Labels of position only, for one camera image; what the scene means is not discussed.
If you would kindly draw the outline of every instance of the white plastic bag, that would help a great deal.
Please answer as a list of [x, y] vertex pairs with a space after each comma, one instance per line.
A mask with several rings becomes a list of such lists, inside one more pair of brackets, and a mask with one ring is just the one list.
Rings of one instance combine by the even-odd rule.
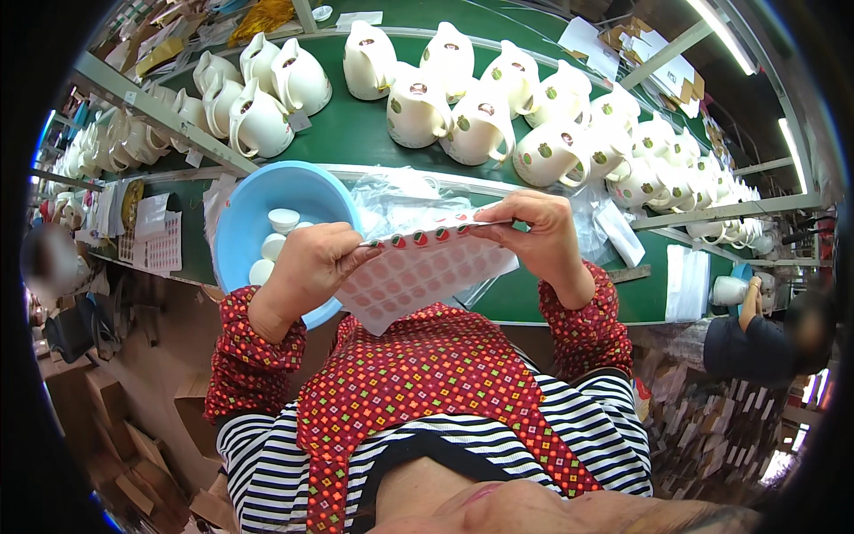
[[700, 320], [705, 314], [711, 258], [702, 250], [667, 245], [667, 306], [664, 322]]
[[635, 231], [611, 199], [603, 201], [599, 208], [594, 210], [594, 219], [599, 228], [608, 234], [611, 244], [617, 249], [626, 265], [631, 268], [640, 265], [646, 251], [635, 235]]

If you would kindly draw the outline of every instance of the hand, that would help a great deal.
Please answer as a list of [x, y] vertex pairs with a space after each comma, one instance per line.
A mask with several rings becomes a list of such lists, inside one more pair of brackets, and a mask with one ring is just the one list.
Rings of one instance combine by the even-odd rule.
[[486, 238], [516, 253], [536, 277], [546, 280], [564, 308], [588, 305], [596, 292], [593, 275], [578, 254], [570, 201], [539, 191], [519, 190], [499, 204], [475, 214], [483, 222], [514, 219], [528, 223], [530, 232], [510, 224], [474, 226], [471, 235]]
[[276, 266], [249, 304], [249, 324], [268, 343], [278, 343], [290, 326], [341, 287], [379, 249], [357, 248], [359, 233], [346, 222], [319, 224], [288, 234]]

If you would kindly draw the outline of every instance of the printed logo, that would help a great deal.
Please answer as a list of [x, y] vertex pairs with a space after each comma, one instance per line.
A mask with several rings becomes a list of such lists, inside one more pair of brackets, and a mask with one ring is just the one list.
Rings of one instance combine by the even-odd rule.
[[427, 244], [427, 234], [425, 234], [421, 230], [418, 230], [412, 235], [412, 242], [419, 247], [425, 246]]

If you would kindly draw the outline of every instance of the blue bowl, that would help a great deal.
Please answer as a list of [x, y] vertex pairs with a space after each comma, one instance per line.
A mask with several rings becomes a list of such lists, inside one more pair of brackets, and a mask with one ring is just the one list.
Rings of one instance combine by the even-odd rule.
[[[267, 214], [275, 208], [294, 209], [300, 213], [300, 221], [315, 224], [343, 220], [362, 233], [353, 200], [338, 178], [304, 161], [267, 165], [237, 186], [219, 216], [213, 268], [225, 293], [249, 285], [249, 269], [261, 259], [264, 238], [273, 233]], [[302, 320], [310, 330], [339, 309], [341, 303], [333, 297]]]

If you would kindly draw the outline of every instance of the black and white stripes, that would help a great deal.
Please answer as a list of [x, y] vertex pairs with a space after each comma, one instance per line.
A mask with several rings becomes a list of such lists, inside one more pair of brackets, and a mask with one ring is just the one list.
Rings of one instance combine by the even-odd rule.
[[[537, 374], [546, 396], [539, 409], [573, 453], [607, 490], [651, 496], [649, 447], [635, 415], [629, 384], [599, 376], [576, 388]], [[228, 421], [217, 440], [229, 473], [228, 489], [245, 532], [305, 531], [308, 456], [296, 446], [296, 405], [276, 417], [244, 415]], [[367, 438], [350, 458], [347, 513], [355, 513], [374, 459], [392, 442], [421, 431], [478, 454], [508, 474], [558, 491], [506, 425], [474, 415], [438, 414]], [[352, 523], [348, 519], [346, 527]]]

